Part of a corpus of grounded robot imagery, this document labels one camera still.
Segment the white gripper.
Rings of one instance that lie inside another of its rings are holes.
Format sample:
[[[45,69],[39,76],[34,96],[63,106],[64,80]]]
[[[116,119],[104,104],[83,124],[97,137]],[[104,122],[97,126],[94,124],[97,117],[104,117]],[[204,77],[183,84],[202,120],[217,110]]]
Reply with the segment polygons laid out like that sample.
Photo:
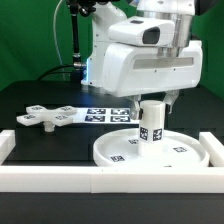
[[[171,45],[175,23],[171,20],[133,16],[109,28],[112,43],[106,50],[102,86],[116,97],[130,97],[130,118],[140,116],[140,97],[167,91],[164,103],[168,113],[179,96],[179,89],[199,83],[202,43],[192,40],[182,47]]]

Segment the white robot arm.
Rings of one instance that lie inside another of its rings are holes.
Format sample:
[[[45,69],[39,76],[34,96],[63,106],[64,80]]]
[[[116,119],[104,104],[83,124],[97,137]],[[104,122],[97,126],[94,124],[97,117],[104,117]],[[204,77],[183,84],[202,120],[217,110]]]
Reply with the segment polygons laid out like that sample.
[[[181,89],[199,83],[202,43],[191,38],[193,17],[218,0],[126,0],[137,12],[127,17],[112,0],[95,0],[93,49],[82,83],[131,101],[139,119],[144,94],[163,92],[173,105]]]

